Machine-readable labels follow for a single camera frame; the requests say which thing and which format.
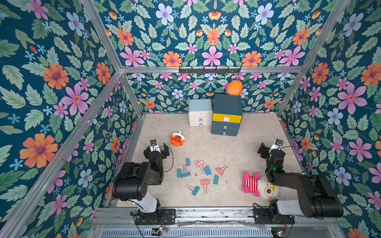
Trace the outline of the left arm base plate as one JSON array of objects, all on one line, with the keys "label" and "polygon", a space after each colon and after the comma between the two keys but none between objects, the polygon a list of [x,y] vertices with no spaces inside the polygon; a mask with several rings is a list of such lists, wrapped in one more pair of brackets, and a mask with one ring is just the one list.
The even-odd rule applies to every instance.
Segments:
[{"label": "left arm base plate", "polygon": [[173,225],[176,220],[176,209],[159,209],[154,213],[138,211],[133,217],[137,225]]}]

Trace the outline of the pink binder clip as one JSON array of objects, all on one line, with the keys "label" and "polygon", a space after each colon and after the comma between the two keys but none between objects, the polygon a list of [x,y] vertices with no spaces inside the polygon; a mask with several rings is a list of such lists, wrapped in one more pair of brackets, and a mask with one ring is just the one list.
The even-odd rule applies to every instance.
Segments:
[{"label": "pink binder clip", "polygon": [[196,162],[196,167],[200,169],[199,172],[195,173],[195,176],[199,176],[199,175],[202,175],[205,173],[205,169],[204,169],[204,161],[197,161]]},{"label": "pink binder clip", "polygon": [[208,194],[207,188],[210,185],[210,180],[209,179],[202,179],[202,180],[200,180],[200,184],[203,187],[203,194]]},{"label": "pink binder clip", "polygon": [[223,167],[219,167],[219,168],[216,168],[215,171],[220,175],[220,176],[223,176],[225,174],[225,170],[228,168],[227,165],[223,166]]}]

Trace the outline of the black hook rail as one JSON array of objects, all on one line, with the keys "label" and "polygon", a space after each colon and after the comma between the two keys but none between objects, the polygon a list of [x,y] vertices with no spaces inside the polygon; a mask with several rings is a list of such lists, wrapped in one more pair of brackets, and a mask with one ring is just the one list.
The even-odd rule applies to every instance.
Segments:
[{"label": "black hook rail", "polygon": [[189,74],[206,74],[206,73],[216,73],[216,74],[229,74],[229,73],[240,73],[241,67],[180,67],[178,69],[179,73],[189,73]]}]

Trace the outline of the dark teal drawer cabinet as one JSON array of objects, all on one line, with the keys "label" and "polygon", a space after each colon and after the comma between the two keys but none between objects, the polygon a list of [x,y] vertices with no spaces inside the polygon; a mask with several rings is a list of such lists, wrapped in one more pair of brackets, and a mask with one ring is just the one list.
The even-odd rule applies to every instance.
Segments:
[{"label": "dark teal drawer cabinet", "polygon": [[[213,114],[243,116],[241,97],[228,94],[216,94],[214,97]],[[237,136],[237,134],[226,134],[226,132],[224,132],[223,134],[216,135]]]}]

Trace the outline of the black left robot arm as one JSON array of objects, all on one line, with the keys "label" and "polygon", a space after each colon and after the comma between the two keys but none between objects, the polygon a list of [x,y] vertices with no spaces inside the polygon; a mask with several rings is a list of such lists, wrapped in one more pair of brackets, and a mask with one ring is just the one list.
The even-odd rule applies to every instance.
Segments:
[{"label": "black left robot arm", "polygon": [[150,185],[161,185],[166,171],[163,160],[170,155],[170,148],[150,141],[144,152],[146,162],[125,162],[115,178],[112,196],[133,204],[143,214],[161,215],[160,201],[148,192]]}]

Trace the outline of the orange plush ball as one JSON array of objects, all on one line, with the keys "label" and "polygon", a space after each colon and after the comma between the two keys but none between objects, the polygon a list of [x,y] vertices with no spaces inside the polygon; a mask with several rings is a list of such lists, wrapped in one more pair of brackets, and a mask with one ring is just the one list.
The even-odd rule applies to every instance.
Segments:
[{"label": "orange plush ball", "polygon": [[226,90],[229,95],[240,96],[243,90],[243,84],[241,81],[233,80],[228,84]]}]

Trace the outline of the pink striped plush doll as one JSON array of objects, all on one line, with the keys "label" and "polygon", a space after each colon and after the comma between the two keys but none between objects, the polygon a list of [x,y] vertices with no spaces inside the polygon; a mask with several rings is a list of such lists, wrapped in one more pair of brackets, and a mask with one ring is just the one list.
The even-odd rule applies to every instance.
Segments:
[{"label": "pink striped plush doll", "polygon": [[256,173],[251,176],[248,172],[244,172],[242,179],[242,187],[244,193],[252,193],[255,197],[271,201],[279,194],[279,187],[271,184],[266,176]]}]

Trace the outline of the teal binder clip bottom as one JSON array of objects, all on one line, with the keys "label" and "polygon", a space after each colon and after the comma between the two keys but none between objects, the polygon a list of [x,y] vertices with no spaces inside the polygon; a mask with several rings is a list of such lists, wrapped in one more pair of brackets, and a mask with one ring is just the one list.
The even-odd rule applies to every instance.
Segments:
[{"label": "teal binder clip bottom", "polygon": [[188,188],[190,191],[191,191],[191,194],[193,196],[197,196],[199,190],[200,190],[200,187],[199,186],[190,186],[189,184],[186,185],[186,188]]}]

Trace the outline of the dark teal drawer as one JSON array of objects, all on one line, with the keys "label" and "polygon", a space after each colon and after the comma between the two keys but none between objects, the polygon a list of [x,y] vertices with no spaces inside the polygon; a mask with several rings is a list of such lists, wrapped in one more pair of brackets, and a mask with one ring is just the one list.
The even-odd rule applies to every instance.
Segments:
[{"label": "dark teal drawer", "polygon": [[212,122],[212,133],[213,134],[237,134],[240,124],[237,123],[227,123],[227,122]]}]

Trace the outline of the yellow top drawer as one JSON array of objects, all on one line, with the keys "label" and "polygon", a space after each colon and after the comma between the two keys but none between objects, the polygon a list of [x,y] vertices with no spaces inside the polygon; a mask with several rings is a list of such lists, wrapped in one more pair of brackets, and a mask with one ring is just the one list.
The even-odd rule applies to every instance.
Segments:
[{"label": "yellow top drawer", "polygon": [[213,114],[212,120],[214,122],[240,124],[242,117],[241,115]]}]

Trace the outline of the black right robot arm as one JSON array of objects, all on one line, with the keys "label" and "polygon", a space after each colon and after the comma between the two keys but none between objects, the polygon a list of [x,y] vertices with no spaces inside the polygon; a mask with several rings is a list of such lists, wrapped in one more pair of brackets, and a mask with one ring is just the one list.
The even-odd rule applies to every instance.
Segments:
[{"label": "black right robot arm", "polygon": [[276,140],[272,147],[263,143],[258,154],[266,160],[265,174],[270,184],[294,189],[296,199],[276,200],[269,206],[268,217],[304,216],[307,218],[340,218],[344,210],[336,192],[325,176],[287,173],[283,169],[285,152],[283,141]]}]

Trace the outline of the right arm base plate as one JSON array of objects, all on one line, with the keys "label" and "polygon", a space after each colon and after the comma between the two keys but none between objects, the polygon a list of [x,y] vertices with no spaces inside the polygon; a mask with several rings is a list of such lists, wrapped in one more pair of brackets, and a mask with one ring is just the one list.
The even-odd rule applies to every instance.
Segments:
[{"label": "right arm base plate", "polygon": [[280,215],[265,208],[254,207],[253,217],[256,224],[260,225],[293,225],[295,217],[292,215]]}]

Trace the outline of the pink binder clip bottom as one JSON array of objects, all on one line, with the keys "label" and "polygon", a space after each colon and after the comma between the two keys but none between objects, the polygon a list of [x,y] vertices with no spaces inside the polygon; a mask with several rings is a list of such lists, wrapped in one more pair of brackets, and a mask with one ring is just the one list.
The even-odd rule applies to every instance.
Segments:
[{"label": "pink binder clip bottom", "polygon": [[210,180],[209,179],[202,179],[202,180],[200,180],[200,184],[203,187],[203,194],[208,194],[207,188],[210,185]]}]

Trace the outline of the light blue white mini drawers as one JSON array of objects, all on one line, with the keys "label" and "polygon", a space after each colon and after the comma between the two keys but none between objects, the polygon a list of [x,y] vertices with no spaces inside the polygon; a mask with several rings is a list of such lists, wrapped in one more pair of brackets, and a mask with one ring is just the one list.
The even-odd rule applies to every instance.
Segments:
[{"label": "light blue white mini drawers", "polygon": [[212,125],[211,99],[189,100],[189,123],[191,127],[209,127]]}]

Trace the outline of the orange tiger toy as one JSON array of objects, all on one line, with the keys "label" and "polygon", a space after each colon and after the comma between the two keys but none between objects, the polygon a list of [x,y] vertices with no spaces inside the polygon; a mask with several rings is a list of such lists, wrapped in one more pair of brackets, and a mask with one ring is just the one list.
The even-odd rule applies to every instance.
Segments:
[{"label": "orange tiger toy", "polygon": [[179,132],[172,133],[170,141],[174,146],[183,146],[185,139],[186,139],[185,136],[182,135],[182,133],[179,131]]}]

